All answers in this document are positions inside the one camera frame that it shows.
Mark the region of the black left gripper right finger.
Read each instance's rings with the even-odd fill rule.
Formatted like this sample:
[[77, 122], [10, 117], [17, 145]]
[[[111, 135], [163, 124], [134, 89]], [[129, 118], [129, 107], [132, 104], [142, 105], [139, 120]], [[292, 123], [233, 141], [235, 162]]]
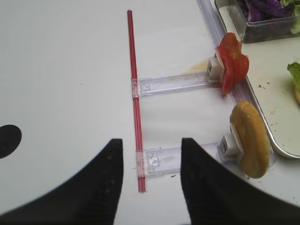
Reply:
[[181, 141], [180, 181], [193, 225], [298, 225], [300, 209], [238, 178], [192, 138]]

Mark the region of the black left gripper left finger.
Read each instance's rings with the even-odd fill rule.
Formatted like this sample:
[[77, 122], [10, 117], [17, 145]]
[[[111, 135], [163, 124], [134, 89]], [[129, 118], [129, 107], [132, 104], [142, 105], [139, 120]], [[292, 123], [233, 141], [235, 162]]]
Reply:
[[1, 215], [2, 225], [112, 225], [123, 183], [123, 143], [112, 139], [76, 175]]

